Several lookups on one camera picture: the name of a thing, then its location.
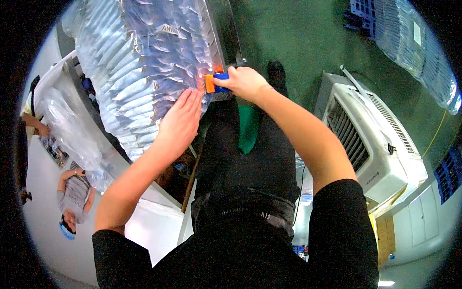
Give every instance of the air cooler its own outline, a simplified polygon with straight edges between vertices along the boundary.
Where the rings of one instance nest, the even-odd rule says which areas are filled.
[[[361,184],[369,213],[378,217],[403,202],[427,178],[409,134],[367,87],[324,73],[315,115],[339,138]]]

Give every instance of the blue handle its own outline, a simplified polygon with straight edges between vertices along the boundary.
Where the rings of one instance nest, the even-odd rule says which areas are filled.
[[[228,75],[228,73],[215,73],[213,77],[218,79],[229,79],[230,76]],[[215,93],[218,92],[231,92],[231,90],[215,85]]]

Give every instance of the hand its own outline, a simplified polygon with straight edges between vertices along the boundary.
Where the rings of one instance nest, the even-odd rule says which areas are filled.
[[[258,91],[263,86],[271,87],[266,79],[250,67],[228,68],[229,79],[212,78],[218,86],[232,90],[233,94],[253,103],[258,102]]]
[[[84,170],[83,170],[81,167],[78,167],[78,168],[77,168],[77,175],[82,176],[82,177],[85,176]]]
[[[202,93],[197,89],[186,89],[160,123],[154,144],[164,148],[171,161],[179,158],[197,135],[201,100]]]
[[[44,125],[43,123],[39,123],[37,129],[39,135],[43,135],[45,137],[48,137],[50,135],[50,128]]]

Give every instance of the green floor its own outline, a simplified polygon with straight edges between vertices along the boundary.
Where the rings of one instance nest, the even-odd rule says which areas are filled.
[[[426,89],[394,64],[371,40],[342,27],[348,0],[231,1],[243,57],[248,66],[266,76],[266,63],[279,59],[285,66],[290,99],[313,111],[322,71],[342,75],[344,64],[396,114],[422,155],[443,117]],[[248,146],[255,122],[241,108],[242,130]],[[462,116],[446,114],[438,135],[424,157],[429,174],[452,140]]]

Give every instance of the clear plastic wrap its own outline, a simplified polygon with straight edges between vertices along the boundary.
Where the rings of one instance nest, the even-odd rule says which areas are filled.
[[[86,171],[85,174],[91,186],[101,194],[104,194],[107,188],[114,182],[114,178],[101,166],[97,170]]]
[[[313,196],[313,176],[307,167],[302,158],[295,152],[295,179],[297,181],[297,186],[299,186],[302,191],[301,195]]]
[[[408,0],[374,0],[377,46],[422,83],[439,106],[455,115],[461,95],[451,66],[423,18]]]
[[[43,114],[59,146],[84,170],[97,170],[103,158],[82,120],[71,110],[61,92],[50,88],[43,96]]]
[[[152,143],[181,92],[203,89],[202,75],[213,73],[198,11],[197,0],[78,0],[62,17],[104,127],[132,160]],[[204,95],[202,112],[227,97]]]

